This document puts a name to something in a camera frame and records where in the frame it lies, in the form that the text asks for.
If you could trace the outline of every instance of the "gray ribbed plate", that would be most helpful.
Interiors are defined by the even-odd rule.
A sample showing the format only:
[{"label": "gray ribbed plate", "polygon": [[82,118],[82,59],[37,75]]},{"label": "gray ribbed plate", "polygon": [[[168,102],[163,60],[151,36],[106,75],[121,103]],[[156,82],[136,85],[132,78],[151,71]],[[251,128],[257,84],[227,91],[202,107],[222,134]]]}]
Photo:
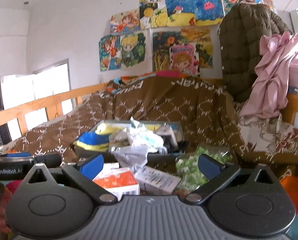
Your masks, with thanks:
[{"label": "gray ribbed plate", "polygon": [[[25,239],[28,238],[23,236],[15,238],[15,240]],[[245,240],[246,238],[223,231],[212,223],[203,208],[186,205],[177,196],[124,196],[118,204],[100,207],[87,226],[62,239]],[[270,240],[290,239],[281,235]]]}]

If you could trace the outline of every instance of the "pink garment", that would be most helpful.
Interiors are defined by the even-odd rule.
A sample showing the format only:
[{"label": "pink garment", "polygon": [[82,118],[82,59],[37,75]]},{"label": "pink garment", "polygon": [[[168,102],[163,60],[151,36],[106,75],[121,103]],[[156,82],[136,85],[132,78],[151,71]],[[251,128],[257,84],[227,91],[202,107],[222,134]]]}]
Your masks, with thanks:
[{"label": "pink garment", "polygon": [[254,68],[258,78],[240,115],[276,117],[287,106],[288,85],[298,88],[298,34],[262,36],[260,55],[263,58]]}]

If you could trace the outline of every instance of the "window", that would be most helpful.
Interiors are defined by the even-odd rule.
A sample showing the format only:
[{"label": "window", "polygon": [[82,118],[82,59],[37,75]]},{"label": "window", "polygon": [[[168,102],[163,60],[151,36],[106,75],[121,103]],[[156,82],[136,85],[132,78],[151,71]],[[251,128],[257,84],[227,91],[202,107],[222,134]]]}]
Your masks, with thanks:
[{"label": "window", "polygon": [[[30,101],[67,92],[70,90],[70,74],[68,60],[36,71],[29,75],[10,75],[0,77],[0,94],[4,109],[9,109]],[[72,101],[61,103],[63,114],[73,109]],[[28,130],[47,122],[45,108],[25,115]],[[8,122],[12,140],[21,137],[17,119]]]}]

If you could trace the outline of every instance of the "black device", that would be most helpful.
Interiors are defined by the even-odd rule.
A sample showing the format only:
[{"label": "black device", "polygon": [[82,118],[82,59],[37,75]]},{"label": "black device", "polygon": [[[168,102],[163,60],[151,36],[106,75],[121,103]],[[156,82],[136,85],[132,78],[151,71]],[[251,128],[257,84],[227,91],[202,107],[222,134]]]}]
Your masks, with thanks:
[{"label": "black device", "polygon": [[0,156],[0,180],[23,179],[36,163],[45,163],[48,168],[55,168],[62,163],[61,156],[58,154],[30,156],[30,157],[12,157],[9,154]]},{"label": "black device", "polygon": [[71,165],[36,164],[6,209],[14,239],[289,239],[295,206],[267,166],[221,173],[187,195],[117,198]]}]

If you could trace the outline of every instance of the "hand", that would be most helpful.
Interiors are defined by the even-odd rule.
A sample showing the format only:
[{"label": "hand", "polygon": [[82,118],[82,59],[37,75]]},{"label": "hand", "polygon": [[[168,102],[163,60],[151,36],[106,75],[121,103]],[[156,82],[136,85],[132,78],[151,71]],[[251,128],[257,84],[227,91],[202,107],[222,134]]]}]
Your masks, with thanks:
[{"label": "hand", "polygon": [[6,225],[6,207],[11,196],[11,192],[5,187],[0,199],[0,232],[5,234],[11,232],[10,228]]}]

